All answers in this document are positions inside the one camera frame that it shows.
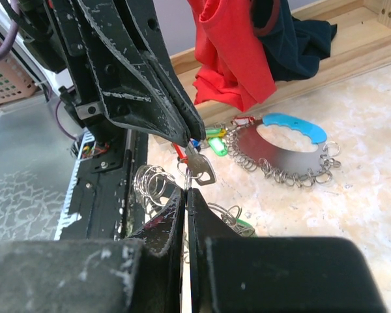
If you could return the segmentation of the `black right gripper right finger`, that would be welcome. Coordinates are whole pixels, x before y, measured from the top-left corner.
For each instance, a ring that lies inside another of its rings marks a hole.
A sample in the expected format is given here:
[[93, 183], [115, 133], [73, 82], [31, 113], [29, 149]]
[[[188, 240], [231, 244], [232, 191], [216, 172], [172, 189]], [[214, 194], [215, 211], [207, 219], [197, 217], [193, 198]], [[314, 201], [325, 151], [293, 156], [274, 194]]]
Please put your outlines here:
[[242, 237], [187, 193], [194, 312], [386, 312], [358, 247], [342, 237]]

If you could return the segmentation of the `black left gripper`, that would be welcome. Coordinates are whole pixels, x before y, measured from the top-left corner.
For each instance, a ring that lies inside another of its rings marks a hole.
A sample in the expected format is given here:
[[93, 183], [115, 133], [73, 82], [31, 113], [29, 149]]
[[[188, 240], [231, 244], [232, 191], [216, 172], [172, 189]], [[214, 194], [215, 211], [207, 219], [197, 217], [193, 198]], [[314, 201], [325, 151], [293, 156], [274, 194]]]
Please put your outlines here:
[[68, 71], [61, 100], [98, 143], [126, 129], [181, 146], [205, 138], [152, 1], [20, 1], [19, 9], [25, 46], [44, 68]]

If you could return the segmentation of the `red key tag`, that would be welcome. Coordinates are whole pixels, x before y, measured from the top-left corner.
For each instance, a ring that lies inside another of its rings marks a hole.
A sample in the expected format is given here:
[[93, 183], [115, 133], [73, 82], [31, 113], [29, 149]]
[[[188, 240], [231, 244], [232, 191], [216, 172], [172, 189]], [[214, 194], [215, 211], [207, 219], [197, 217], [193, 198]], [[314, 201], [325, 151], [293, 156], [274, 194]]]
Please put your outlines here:
[[180, 147], [179, 145], [172, 143], [172, 147], [174, 148], [176, 154], [177, 154], [177, 160], [179, 162], [187, 163], [187, 156], [185, 153], [185, 149]]

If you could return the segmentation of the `green key tag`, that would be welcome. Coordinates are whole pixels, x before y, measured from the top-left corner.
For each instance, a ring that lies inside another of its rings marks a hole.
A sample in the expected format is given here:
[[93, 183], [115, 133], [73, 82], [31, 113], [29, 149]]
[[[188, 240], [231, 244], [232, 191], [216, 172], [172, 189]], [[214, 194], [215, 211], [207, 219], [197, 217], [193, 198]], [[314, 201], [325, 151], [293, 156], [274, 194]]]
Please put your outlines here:
[[254, 227], [241, 219], [236, 219], [233, 230], [242, 237], [256, 237]]

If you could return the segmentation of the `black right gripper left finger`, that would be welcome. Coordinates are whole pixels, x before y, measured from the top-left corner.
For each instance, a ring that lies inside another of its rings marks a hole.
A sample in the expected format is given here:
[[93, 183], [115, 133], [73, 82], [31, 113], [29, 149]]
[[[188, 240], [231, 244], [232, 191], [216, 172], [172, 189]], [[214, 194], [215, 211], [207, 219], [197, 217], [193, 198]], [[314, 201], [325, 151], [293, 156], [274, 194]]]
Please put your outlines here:
[[129, 238], [0, 245], [0, 312], [179, 312], [184, 191]]

